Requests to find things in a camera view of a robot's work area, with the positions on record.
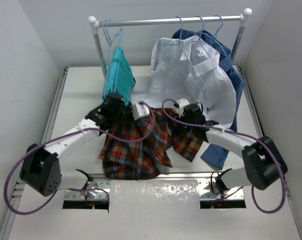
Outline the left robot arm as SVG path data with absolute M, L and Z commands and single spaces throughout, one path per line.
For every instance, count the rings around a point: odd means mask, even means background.
M 117 93 L 111 93 L 106 101 L 92 109 L 63 136 L 45 143 L 42 147 L 33 144 L 28 148 L 23 161 L 20 179 L 42 196 L 52 195 L 57 190 L 85 188 L 91 176 L 82 170 L 62 171 L 60 163 L 80 147 L 99 137 L 115 123 L 135 117 L 134 105 L 125 104 Z

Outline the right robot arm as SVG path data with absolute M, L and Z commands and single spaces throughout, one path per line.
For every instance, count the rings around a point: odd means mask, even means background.
M 288 168 L 273 140 L 267 136 L 254 138 L 250 135 L 225 129 L 218 122 L 206 120 L 199 105 L 181 99 L 174 104 L 180 133 L 192 133 L 211 146 L 222 147 L 239 156 L 242 168 L 228 169 L 220 173 L 214 188 L 221 194 L 231 188 L 251 186 L 265 190 L 275 181 L 284 184 Z

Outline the red plaid shirt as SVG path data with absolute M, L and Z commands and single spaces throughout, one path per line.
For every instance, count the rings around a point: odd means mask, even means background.
M 171 167 L 167 150 L 193 161 L 203 141 L 194 134 L 173 133 L 179 124 L 172 108 L 153 109 L 154 116 L 118 124 L 109 129 L 99 159 L 104 175 L 114 180 L 147 180 L 160 174 L 160 167 Z

